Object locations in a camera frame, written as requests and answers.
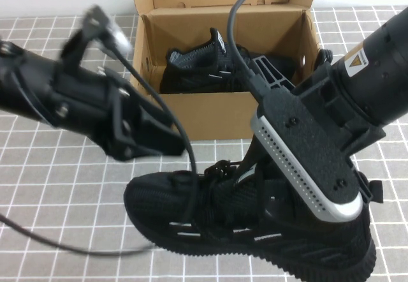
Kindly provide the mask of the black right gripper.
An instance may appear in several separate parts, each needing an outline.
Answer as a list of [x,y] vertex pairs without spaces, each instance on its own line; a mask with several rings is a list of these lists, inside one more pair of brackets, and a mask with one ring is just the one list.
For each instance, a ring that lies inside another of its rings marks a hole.
[[[346,92],[340,81],[344,71],[337,65],[320,65],[308,79],[296,87],[291,82],[295,67],[295,62],[287,57],[262,55],[253,58],[251,94],[265,96],[269,90],[275,88],[293,90],[293,94],[300,98],[332,142],[347,156],[386,136],[383,125],[370,118]],[[382,181],[369,181],[360,171],[358,175],[364,204],[382,204]]]

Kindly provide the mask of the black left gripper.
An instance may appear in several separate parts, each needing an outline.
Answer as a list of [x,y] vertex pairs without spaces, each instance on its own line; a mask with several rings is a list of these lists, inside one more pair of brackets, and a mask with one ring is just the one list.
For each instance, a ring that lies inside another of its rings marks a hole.
[[[142,122],[143,109],[161,124]],[[181,156],[186,149],[182,137],[171,129],[172,118],[112,70],[99,76],[81,67],[53,65],[47,121],[90,138],[118,161]]]

